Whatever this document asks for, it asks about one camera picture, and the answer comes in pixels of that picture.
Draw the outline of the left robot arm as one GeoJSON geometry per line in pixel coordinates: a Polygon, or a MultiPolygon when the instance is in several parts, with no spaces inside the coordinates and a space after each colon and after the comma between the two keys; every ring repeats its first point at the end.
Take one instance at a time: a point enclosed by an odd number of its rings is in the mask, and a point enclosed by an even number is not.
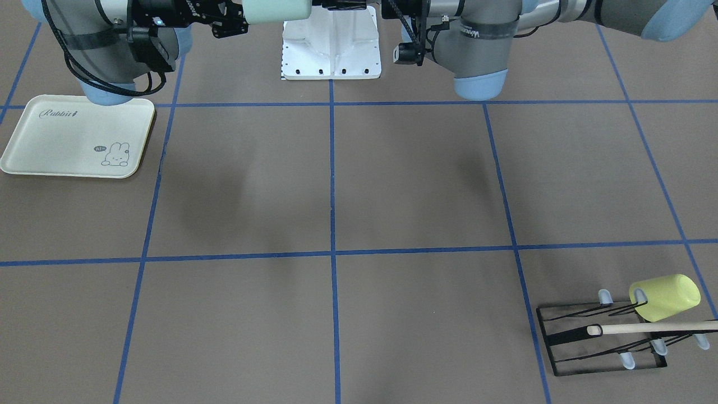
{"type": "Polygon", "coordinates": [[[385,20],[403,25],[396,64],[430,59],[454,75],[457,95],[489,100],[500,94],[514,39],[557,22],[587,21],[657,43],[679,38],[715,1],[382,1],[385,20]]]}

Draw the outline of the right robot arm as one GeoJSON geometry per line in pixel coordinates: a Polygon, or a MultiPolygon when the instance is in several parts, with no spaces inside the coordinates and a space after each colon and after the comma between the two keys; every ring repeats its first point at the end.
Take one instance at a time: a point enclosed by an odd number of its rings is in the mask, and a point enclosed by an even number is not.
{"type": "Polygon", "coordinates": [[[119,105],[162,90],[167,74],[192,46],[190,26],[209,25],[216,38],[247,33],[240,3],[231,1],[23,1],[49,26],[65,66],[88,100],[119,105]]]}

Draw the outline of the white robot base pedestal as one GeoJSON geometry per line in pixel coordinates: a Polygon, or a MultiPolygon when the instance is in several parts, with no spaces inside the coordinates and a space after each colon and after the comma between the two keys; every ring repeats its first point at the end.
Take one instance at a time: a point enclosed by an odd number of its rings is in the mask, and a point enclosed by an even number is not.
{"type": "Polygon", "coordinates": [[[284,80],[371,80],[382,73],[377,10],[313,7],[305,20],[285,21],[284,80]]]}

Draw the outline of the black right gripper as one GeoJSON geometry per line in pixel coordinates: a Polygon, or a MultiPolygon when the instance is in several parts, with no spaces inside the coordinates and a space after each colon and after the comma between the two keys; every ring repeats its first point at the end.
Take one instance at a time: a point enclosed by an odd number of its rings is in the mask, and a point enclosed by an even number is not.
{"type": "Polygon", "coordinates": [[[248,33],[243,15],[228,15],[230,1],[131,1],[131,15],[140,26],[184,28],[194,23],[210,25],[215,38],[248,33]]]}

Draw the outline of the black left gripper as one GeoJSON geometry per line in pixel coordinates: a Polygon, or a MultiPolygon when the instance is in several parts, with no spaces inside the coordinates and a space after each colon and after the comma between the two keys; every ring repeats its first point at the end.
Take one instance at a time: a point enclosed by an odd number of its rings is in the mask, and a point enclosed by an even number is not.
{"type": "Polygon", "coordinates": [[[322,7],[328,11],[366,10],[368,4],[379,5],[383,20],[397,20],[400,16],[418,20],[428,15],[431,1],[312,0],[313,7],[322,7]]]}

